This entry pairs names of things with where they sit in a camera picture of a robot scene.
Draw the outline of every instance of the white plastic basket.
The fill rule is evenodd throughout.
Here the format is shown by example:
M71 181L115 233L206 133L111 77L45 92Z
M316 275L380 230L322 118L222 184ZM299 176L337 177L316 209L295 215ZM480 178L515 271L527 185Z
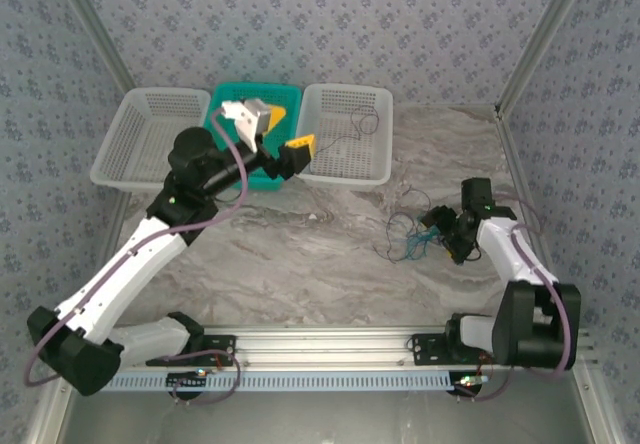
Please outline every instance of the white plastic basket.
M91 167L91 180L128 192L162 189L173 141L184 129L203 125L210 100L197 89L129 91Z
M370 134L358 132L356 125L364 112L373 112L371 107L378 114L377 129ZM373 130L373 118L366 117L368 130ZM316 135L316 155L299 175L307 184L369 191L389 180L393 97L386 89L348 84L308 86L296 136L312 133Z

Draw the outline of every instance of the cable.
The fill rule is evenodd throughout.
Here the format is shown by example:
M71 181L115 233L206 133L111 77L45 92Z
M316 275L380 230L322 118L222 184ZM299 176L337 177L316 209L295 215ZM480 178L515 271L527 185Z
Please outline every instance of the cable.
M540 229L540 232L543 231L544 226L542 225L542 218L540 217L540 214L538 214L538 211L536 211L536 208L533 205L529 204L524 199L520 199L518 196L514 196L513 194L507 194L504 192L496 192L493 194L493 197L496 199L504 199L506 201L516 201L521 206L529 209L529 211L531 211L531 214L533 214L533 217L535 217L536 221L538 222L538 229Z
M213 200L216 201L216 202L221 202L223 204L230 204L230 203L240 199L240 194L242 194L242 189L240 189L240 191L238 191L238 194L236 194L235 196L233 196L233 197L231 197L229 199L220 199L219 197L214 197Z
M560 362L558 362L558 365L556 366L556 368L550 374L542 374L540 372L535 372L535 373L545 377L557 378L557 377L560 377L562 372L564 372L565 368L567 367L567 363L569 362L569 357L571 355L571 326L569 325L569 316L567 315L567 310L565 309L564 304L562 303L562 299L560 299L558 292L553 287L553 283L549 280L549 278L547 278L544 272L538 269L538 267L529 258L527 253L524 252L524 249L522 249L522 246L520 246L520 243L518 242L518 237L516 235L516 231L520 229L525 229L529 232L533 232L536 235L540 235L540 232L531 226L527 226L526 224L519 223L511 228L509 237L511 238L511 243L513 244L513 247L515 248L518 255L527 264L527 266L529 267L529 270L540 278L544 286L549 291L549 294L551 295L551 299L556 304L556 308L558 309L558 314L560 315L560 322L562 324L562 335L563 335L563 341L564 341L563 347L562 347L562 356L560 357Z
M230 398L233 394L235 394L236 390L240 386L240 382L242 381L242 368L240 367L240 362L238 362L238 359L236 358L236 356L234 356L230 352L221 351L218 349L207 349L205 351L191 352L189 354L182 354L178 356L166 356L166 357L163 357L162 359L165 361L181 361L183 359L191 359L192 357L201 357L201 356L208 356L208 355L214 355L216 356L216 358L218 356L228 357L231 360L231 362L233 362L233 365L235 366L237 372L236 372L236 378L233 381L231 388L228 391L226 391L224 394L217 397L213 397L211 399L198 399L194 401L185 401L183 399L180 399L177 395L178 387L180 387L180 384L182 384L182 382L187 379L186 377L183 377L182 379L178 379L178 381L173 385L173 389L171 390L171 395L175 399L176 404L182 403L187 406L190 406L190 405L206 406L209 404L217 404L219 402L222 402L225 399Z
M175 227L171 227L169 229L158 231L158 232L155 232L155 233L145 237L140 242L138 242L137 244L132 246L129 249L129 251L127 253L123 254L122 257L120 259L118 259L102 275L102 277L100 277L100 279L98 279L98 281L93 285L93 287L91 289L89 289L89 291L87 291L87 293L84 295L84 297L76 305L76 308L74 310L70 311L62 319L60 319L51 329L49 329L49 331L44 335L44 337L42 339L40 339L40 341L34 346L33 351L31 352L31 355L29 356L29 359L27 360L27 364L26 364L25 369L24 369L24 374L23 374L23 378L22 379L23 379L23 382L24 382L25 386L27 386L27 387L41 386L42 384L46 384L47 382L51 382L51 381L57 379L58 377L60 377L58 374L54 374L53 376L45 377L44 379L40 379L40 380L37 380L37 381L32 381L31 380L31 370L33 369L33 366L34 366L36 360L38 359L38 355L44 349L44 347L49 343L49 341L51 341L51 339L53 339L53 337L58 333L58 331L60 329L62 329L71 320L71 318L73 316L76 315L76 312L80 312L80 310L83 308L83 306L87 302L89 302L89 300L100 290L100 288L102 286L104 286L104 284L115 274L115 272L118 269L120 269L120 267L122 267L122 265L125 262L127 262L127 260L130 257L135 256L136 253L142 247L146 246L151 241L153 241L153 240L155 240L155 239L157 239L159 237L166 236L167 234L178 234L178 233L182 233L182 232L196 231L196 230L204 229L205 227L216 225L216 224L218 224L218 223L230 218L233 215L233 213L236 212L240 208L240 206L242 206L242 203L244 202L244 200L247 197L247 192L248 192L248 189L249 189L249 184L248 184L248 180L247 180L247 170L244 167L244 162L242 161L242 156L240 155L240 152L236 148L235 144L233 143L233 141L231 140L229 135L225 132L225 130L222 128L222 126L220 126L220 124L218 124L218 122L216 120L216 118L220 115L221 112L222 112L222 109L216 109L211 114L211 123L213 124L213 128L216 130L216 132L218 132L220 134L220 137L222 137L222 140L225 142L225 144L227 145L227 147L231 151L231 154L233 155L233 158L236 161L236 164L238 165L238 170L240 171L240 181L242 182L242 191L240 193L239 199L236 201L236 203L232 207L230 207L228 209L225 209L224 211L216 214L213 217L213 219L210 219L208 221L203 221L203 222L197 222L197 223L194 223L194 224L187 224L187 225L183 225L183 226L175 226Z
M469 389L465 389L464 386L460 386L459 384L454 384L453 387L455 387L460 392L464 392L465 394L468 394L469 397L467 399L471 399L474 402L486 402L504 394L504 391L506 391L507 388L509 387L509 384L511 384L512 379L513 379L513 367L509 368L509 372L507 372L507 377L505 378L504 382L498 389L496 389L491 394L488 394L486 396L480 396L480 397L478 397L477 394L474 394L473 392L471 392Z
M464 260L465 262L476 262L476 261L479 261L480 259L482 259L482 250L480 249L480 245L478 244L478 241L476 241L474 245L475 245L476 251L478 251L478 255L476 257L471 258L471 259L469 259L467 257Z
M356 124L353 120L353 115L356 113L357 110L359 109L371 109L373 112L369 113L369 114L364 114L362 116L362 118L360 119L360 121L358 121L358 124ZM369 132L366 132L362 129L362 125L364 124L364 121L366 118L371 117L371 116L375 116L376 118L376 123L373 126L373 129ZM336 142L340 141L341 139L354 139L356 141L360 141L362 139L362 136L371 136L373 134L375 134L378 131L378 127L380 127L380 115L378 114L378 111L376 110L375 107L369 105L369 104L362 104L360 106L355 107L352 111L351 114L349 115L349 121L351 122L351 125L353 126L353 128L356 130L357 136L340 136L336 139L333 140L333 142L331 144L329 144L328 146L323 147L322 149L318 150L315 152L315 155L317 156L318 154L320 154L321 152L326 151L327 149L329 149L331 146L333 146ZM309 171L311 172L311 174L314 174L313 169L311 168L313 163L315 161L311 161L311 164L309 165Z
M493 358L491 357L490 354L487 354L485 352L480 353L480 364L478 365L476 376L479 376L481 374L482 366L484 365L485 361L488 361L489 364L491 365L491 371L489 372L489 380L491 380L493 379Z
M406 234L407 236L409 234L412 234L413 231L416 229L416 223L415 223L413 217L411 217L406 212L402 212L402 211L394 212L393 214L391 214L391 217L389 217L389 220L387 221L387 225L385 227L385 232L386 232L386 235L387 235L387 242L389 243L389 248L387 249L387 252L386 252L387 257L385 257L382 254L380 254L380 251L378 251L378 249L376 249L375 245L373 246L373 250L376 252L376 254L378 254L378 256L380 256L382 259L386 259L387 261L392 262L393 264L395 264L396 262L404 261L407 258L406 254L405 254L404 257L401 257L400 259L393 259L390 256L391 249L393 248L393 245L391 244L391 236L389 236L389 229L391 228L391 221L393 221L393 219L396 216L405 216L406 218L408 218L411 221L411 230L409 230L409 232L407 232L407 234Z
M427 198L427 200L429 201L429 205L428 205L426 211L424 211L424 212L428 212L431 209L431 197L429 197L429 194L427 194L426 192L424 192L424 191L422 191L420 189L417 189L417 188L413 187L413 185L411 185L411 184L409 185L409 188L406 191L404 191L402 194L400 194L400 199L402 199L404 196L406 196L410 192L418 192L418 193L422 194L423 196L425 196ZM393 249L393 245L391 244L391 236L389 235L389 230L391 229L392 221L397 216L404 216L407 219L409 219L411 221L411 229L409 229L407 231L407 233L405 234L405 239L399 239L400 241L404 241L404 242L407 243L407 250L405 251L404 256L400 257L399 259L394 259L390 255L391 250ZM386 256L382 255L380 253L380 251L376 248L375 245L372 246L373 250L382 259L385 259L385 260L387 260L389 262L392 262L394 264L396 262L404 261L406 259L412 260L412 261L421 259L422 257L426 256L427 243L430 242L434 237L439 236L439 232L436 229L418 231L418 226L419 226L418 223L416 222L416 219L414 219L411 215L409 215L408 213L406 213L404 211L394 212L389 217L389 220L387 221L387 225L385 226L385 233L386 233L386 236L387 236L387 242L389 244L389 247L387 248L387 251L385 253ZM418 247L421 244L422 244L422 247L423 247L423 252L422 252L422 254L420 254L419 256L416 257L416 255L415 255L416 249L418 249Z

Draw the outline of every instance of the white cable tray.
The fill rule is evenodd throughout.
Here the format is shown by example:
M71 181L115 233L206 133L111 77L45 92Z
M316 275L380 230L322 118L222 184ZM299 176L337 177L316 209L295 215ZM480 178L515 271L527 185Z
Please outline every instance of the white cable tray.
M171 391L167 372L121 372L102 389L114 391ZM207 376L204 387L179 387L183 392L226 391L235 370ZM251 372L243 373L239 392L344 392L344 391L446 391L452 390L448 371L382 372Z

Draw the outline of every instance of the plastic basket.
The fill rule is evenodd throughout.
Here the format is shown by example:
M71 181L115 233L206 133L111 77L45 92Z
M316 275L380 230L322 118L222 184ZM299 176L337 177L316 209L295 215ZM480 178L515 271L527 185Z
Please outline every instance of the plastic basket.
M184 129L202 126L210 100L197 89L129 91L91 167L91 180L127 192L161 190L173 141Z
M253 82L226 82L220 84L211 99L211 106L207 114L204 127L211 131L216 145L224 149L222 138L212 129L211 113L220 107L222 101L239 101L242 99L262 99L266 104L282 106L287 110L287 115L269 134L265 136L264 145L273 156L278 156L278 148L286 141L293 139L296 135L298 114L300 112L300 100L302 92L297 87L284 86L280 84L259 84ZM222 128L229 133L234 140L238 140L235 126L232 120L218 117L218 122ZM282 178L271 179L262 169L257 169L249 176L249 188L261 191L275 191L280 188Z
M371 107L378 113L378 127L371 134L359 133L354 122L358 124L365 112L373 112ZM310 85L304 91L296 136L312 133L316 135L316 155L299 175L307 184L369 191L389 180L393 97L386 89Z

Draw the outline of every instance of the teal plastic basket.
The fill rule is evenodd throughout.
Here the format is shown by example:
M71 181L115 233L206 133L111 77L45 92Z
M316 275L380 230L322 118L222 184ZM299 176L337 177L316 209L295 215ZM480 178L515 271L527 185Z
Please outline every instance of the teal plastic basket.
M282 106L287 110L287 115L264 139L264 145L272 156L277 157L278 148L286 141L295 138L298 126L298 114L300 113L300 102L302 92L294 86L284 86L281 84L259 84L254 82L225 82L220 84L213 94L207 119L204 127L213 134L213 139L219 149L225 149L222 138L213 130L211 125L211 113L220 107L222 101L239 101L242 99L262 99L266 104ZM218 123L229 133L231 139L238 140L233 120L218 117ZM259 191L276 191L280 189L282 178L271 179L262 169L257 169L249 175L249 188Z

